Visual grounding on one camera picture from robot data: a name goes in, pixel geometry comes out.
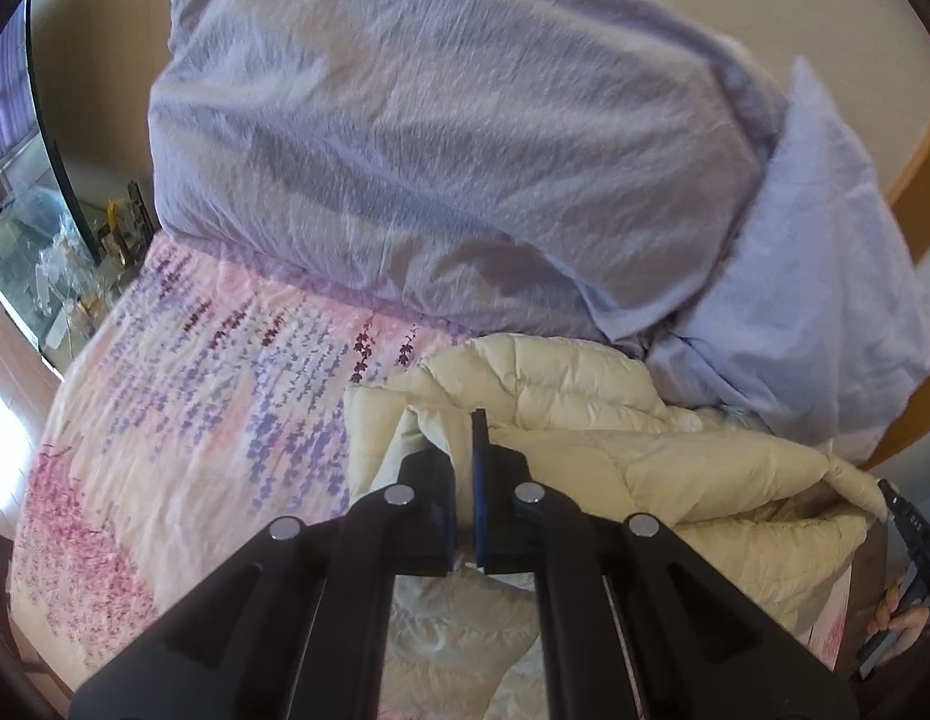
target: wooden floor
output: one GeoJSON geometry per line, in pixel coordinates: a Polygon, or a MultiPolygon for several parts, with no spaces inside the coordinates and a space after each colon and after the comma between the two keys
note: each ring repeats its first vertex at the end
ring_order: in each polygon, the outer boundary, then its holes
{"type": "MultiPolygon", "coordinates": [[[[58,378],[41,361],[0,303],[0,533],[15,538],[22,495],[30,464],[41,445],[58,378]]],[[[17,645],[27,658],[36,653],[15,629],[17,645]]],[[[68,699],[48,675],[32,682],[64,717],[68,699]]]]}

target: cream puffer jacket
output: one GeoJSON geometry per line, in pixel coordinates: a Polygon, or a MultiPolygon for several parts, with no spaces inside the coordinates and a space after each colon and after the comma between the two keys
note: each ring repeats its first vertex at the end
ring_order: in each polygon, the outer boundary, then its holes
{"type": "MultiPolygon", "coordinates": [[[[876,481],[846,461],[666,406],[644,365],[588,341],[496,335],[382,386],[346,392],[353,500],[389,485],[428,442],[452,458],[471,520],[471,411],[492,443],[588,514],[650,512],[792,632],[814,621],[874,517],[876,481]]],[[[530,584],[471,570],[396,583],[382,707],[418,718],[545,717],[530,584]]]]}

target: yellow object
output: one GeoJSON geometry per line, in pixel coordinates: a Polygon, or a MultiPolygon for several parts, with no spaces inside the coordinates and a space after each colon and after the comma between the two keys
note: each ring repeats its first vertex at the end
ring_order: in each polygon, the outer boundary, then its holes
{"type": "Polygon", "coordinates": [[[118,203],[115,200],[109,200],[105,207],[105,218],[108,220],[110,231],[118,230],[118,203]]]}

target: silver screw head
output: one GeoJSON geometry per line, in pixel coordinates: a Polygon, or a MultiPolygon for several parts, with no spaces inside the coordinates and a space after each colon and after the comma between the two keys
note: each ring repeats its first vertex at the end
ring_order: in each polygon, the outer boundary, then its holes
{"type": "Polygon", "coordinates": [[[302,523],[295,517],[279,517],[268,526],[268,534],[275,541],[288,541],[302,531],[302,523]]]}
{"type": "Polygon", "coordinates": [[[628,528],[636,536],[651,538],[658,533],[658,520],[651,514],[636,514],[628,520],[628,528]]]}
{"type": "Polygon", "coordinates": [[[415,490],[408,485],[391,485],[385,490],[385,503],[392,506],[407,506],[415,500],[415,490]]]}
{"type": "Polygon", "coordinates": [[[545,488],[535,482],[523,482],[515,488],[515,497],[522,503],[538,503],[545,497],[545,488]]]}

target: bed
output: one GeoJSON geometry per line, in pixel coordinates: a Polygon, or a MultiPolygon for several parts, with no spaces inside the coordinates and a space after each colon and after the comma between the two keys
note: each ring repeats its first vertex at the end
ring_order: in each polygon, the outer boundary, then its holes
{"type": "MultiPolygon", "coordinates": [[[[273,517],[341,514],[345,386],[468,337],[260,254],[159,233],[56,398],[13,618],[77,688],[273,517]],[[190,572],[169,573],[172,550],[190,572]]],[[[848,586],[803,637],[827,664],[848,586]]]]}

